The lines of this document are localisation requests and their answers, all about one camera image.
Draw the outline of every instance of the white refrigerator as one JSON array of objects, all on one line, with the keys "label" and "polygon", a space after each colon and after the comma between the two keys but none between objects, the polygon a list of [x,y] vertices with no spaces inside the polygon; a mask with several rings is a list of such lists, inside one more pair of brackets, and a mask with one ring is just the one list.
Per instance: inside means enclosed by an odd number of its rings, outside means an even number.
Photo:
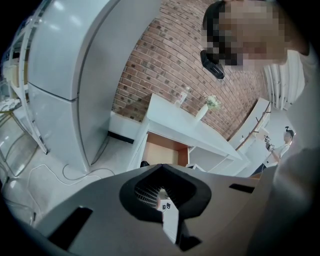
[{"label": "white refrigerator", "polygon": [[118,82],[161,0],[53,0],[31,43],[30,107],[50,154],[90,170]]}]

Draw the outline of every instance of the black hair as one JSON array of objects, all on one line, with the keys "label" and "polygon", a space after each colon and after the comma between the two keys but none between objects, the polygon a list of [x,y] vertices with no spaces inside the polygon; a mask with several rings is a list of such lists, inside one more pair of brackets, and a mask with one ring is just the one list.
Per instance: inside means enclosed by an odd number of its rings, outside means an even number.
[{"label": "black hair", "polygon": [[292,139],[294,138],[295,133],[294,133],[293,130],[287,130],[286,132],[287,132],[287,133],[290,133]]},{"label": "black hair", "polygon": [[232,52],[230,46],[226,46],[225,35],[219,31],[219,16],[225,12],[226,2],[218,0],[211,4],[205,11],[202,27],[206,30],[206,40],[213,44],[214,48],[219,49],[219,53],[207,52],[208,59],[217,64],[224,60],[226,65],[238,65],[237,54]]}]

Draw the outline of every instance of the metal rack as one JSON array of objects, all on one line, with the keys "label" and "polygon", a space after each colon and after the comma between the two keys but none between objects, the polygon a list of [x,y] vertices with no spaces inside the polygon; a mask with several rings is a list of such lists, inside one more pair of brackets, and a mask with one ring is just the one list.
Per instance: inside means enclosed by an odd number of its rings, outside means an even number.
[{"label": "metal rack", "polygon": [[46,149],[38,128],[35,125],[32,113],[27,101],[28,93],[28,81],[25,80],[25,61],[27,61],[27,50],[30,49],[32,38],[36,32],[38,25],[42,22],[41,17],[46,8],[50,4],[51,0],[43,0],[34,14],[31,15],[22,25],[19,27],[14,35],[11,46],[6,52],[6,58],[8,66],[11,67],[14,64],[14,53],[19,53],[18,58],[18,87],[15,86],[12,81],[7,81],[9,96],[15,98],[16,96],[21,100],[21,107],[17,109],[14,114],[21,122],[25,129],[30,133],[32,138],[37,142],[41,150],[47,154]]}]

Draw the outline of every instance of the person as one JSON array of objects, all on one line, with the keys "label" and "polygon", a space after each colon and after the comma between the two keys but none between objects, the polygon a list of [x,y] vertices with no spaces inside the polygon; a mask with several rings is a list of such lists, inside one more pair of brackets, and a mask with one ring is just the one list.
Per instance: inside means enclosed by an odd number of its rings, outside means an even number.
[{"label": "person", "polygon": [[283,140],[284,140],[284,144],[280,147],[277,148],[272,148],[270,147],[270,144],[266,143],[265,147],[266,149],[271,152],[271,154],[269,155],[269,157],[265,160],[265,162],[263,162],[252,174],[252,176],[257,175],[261,172],[263,172],[263,170],[265,168],[268,167],[272,167],[272,166],[276,166],[279,162],[280,159],[283,157],[283,155],[288,151],[288,149],[290,148],[291,142],[294,138],[294,131],[293,130],[288,130],[285,132]]},{"label": "person", "polygon": [[305,73],[305,68],[316,69],[310,44],[276,2],[216,1],[207,8],[202,28],[208,58],[222,65],[257,70],[284,64],[288,50],[294,50],[301,54]]}]

